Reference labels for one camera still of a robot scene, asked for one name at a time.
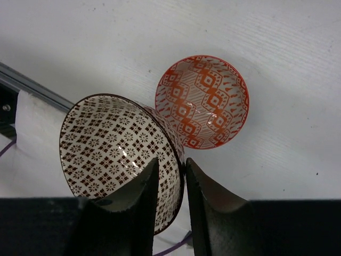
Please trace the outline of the blue zigzag red bowl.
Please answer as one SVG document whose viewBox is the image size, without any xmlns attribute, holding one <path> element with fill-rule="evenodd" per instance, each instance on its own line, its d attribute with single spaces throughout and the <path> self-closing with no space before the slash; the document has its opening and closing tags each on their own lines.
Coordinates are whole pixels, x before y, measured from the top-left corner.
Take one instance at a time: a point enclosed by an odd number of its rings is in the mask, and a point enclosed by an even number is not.
<svg viewBox="0 0 341 256">
<path fill-rule="evenodd" d="M 179 60 L 162 75 L 155 109 L 172 124 L 183 146 L 213 149 L 242 129 L 249 112 L 249 93 L 230 63 L 194 55 Z"/>
</svg>

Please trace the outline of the brown patterned bowl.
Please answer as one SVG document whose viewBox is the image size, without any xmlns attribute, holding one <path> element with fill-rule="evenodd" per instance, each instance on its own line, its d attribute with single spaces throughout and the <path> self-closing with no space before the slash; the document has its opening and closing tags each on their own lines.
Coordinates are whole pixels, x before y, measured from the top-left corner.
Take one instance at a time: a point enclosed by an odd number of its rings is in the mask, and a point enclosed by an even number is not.
<svg viewBox="0 0 341 256">
<path fill-rule="evenodd" d="M 68 111 L 60 131 L 62 170 L 75 196 L 103 199 L 159 162 L 154 233 L 175 220 L 184 194 L 184 147 L 157 111 L 128 98 L 100 93 Z"/>
</svg>

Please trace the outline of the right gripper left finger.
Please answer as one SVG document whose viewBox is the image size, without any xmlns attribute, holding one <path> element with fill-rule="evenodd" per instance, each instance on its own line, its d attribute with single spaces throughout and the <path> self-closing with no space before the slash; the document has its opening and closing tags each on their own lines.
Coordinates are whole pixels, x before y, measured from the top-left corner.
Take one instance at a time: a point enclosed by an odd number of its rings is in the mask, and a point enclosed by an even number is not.
<svg viewBox="0 0 341 256">
<path fill-rule="evenodd" d="M 152 255 L 159 162 L 105 198 L 81 199 L 82 213 L 66 255 Z"/>
</svg>

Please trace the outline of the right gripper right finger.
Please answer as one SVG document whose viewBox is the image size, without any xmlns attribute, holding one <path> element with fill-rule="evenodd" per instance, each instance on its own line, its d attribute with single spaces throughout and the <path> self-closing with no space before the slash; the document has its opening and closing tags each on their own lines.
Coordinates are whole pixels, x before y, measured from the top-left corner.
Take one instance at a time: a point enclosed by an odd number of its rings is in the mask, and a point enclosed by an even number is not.
<svg viewBox="0 0 341 256">
<path fill-rule="evenodd" d="M 265 255 L 249 201 L 210 178 L 191 158 L 186 184 L 195 255 Z"/>
</svg>

